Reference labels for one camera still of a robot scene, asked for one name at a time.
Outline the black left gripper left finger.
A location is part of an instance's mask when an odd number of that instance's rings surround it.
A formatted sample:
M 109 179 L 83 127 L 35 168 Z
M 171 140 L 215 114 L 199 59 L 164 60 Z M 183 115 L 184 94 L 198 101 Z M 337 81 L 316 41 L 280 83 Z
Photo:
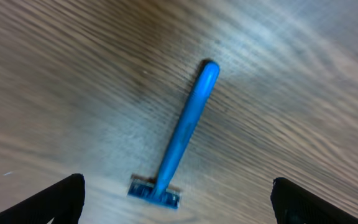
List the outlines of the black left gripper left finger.
M 82 174 L 72 174 L 0 212 L 0 224 L 78 224 L 84 204 L 85 178 Z

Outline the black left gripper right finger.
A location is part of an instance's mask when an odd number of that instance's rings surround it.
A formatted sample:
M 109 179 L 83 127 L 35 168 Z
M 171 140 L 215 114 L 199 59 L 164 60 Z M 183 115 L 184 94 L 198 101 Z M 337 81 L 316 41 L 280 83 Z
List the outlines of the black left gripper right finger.
M 284 177 L 273 181 L 270 200 L 278 224 L 358 224 L 358 218 Z

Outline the blue disposable razor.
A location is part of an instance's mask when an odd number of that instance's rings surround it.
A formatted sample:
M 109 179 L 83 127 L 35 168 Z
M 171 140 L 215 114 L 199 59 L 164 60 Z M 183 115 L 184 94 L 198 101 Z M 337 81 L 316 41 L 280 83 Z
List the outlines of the blue disposable razor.
M 179 207 L 181 192 L 172 189 L 170 182 L 214 89 L 219 72 L 220 67 L 216 62 L 205 60 L 201 63 L 198 76 L 167 144 L 155 181 L 133 178 L 127 193 L 129 196 L 172 209 Z

